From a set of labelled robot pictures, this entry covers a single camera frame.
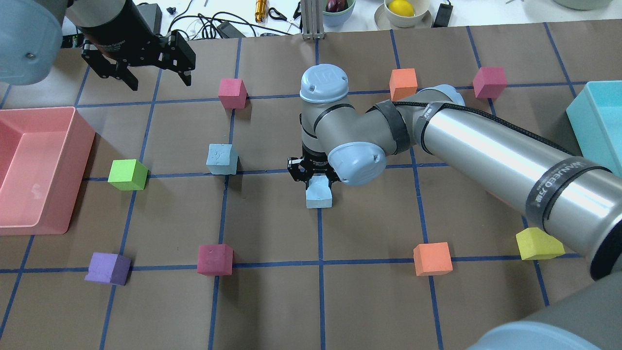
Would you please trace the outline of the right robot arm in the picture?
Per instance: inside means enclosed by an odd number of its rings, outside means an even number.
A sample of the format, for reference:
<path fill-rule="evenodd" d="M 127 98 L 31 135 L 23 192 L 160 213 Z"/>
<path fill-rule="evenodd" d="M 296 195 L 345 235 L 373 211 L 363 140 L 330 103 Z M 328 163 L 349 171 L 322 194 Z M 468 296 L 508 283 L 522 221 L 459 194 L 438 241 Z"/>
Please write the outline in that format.
<path fill-rule="evenodd" d="M 621 179 L 609 169 L 526 129 L 464 106 L 441 85 L 359 115 L 348 77 L 319 64 L 301 78 L 301 158 L 287 170 L 308 184 L 364 185 L 388 155 L 419 145 L 518 210 L 527 221 L 589 261 L 594 282 L 521 321 L 495 327 L 473 350 L 619 350 L 621 348 Z"/>

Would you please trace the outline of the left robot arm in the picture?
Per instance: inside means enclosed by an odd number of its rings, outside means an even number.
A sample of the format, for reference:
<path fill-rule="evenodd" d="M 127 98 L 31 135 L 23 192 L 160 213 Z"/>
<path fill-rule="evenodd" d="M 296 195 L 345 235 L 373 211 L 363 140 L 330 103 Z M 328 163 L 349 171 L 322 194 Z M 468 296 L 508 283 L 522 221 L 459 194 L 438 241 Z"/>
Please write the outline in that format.
<path fill-rule="evenodd" d="M 85 36 L 82 58 L 101 78 L 138 79 L 130 67 L 174 71 L 186 86 L 196 54 L 178 30 L 161 37 L 151 30 L 132 0 L 3 0 L 0 21 L 0 79 L 28 86 L 49 75 L 68 18 Z"/>

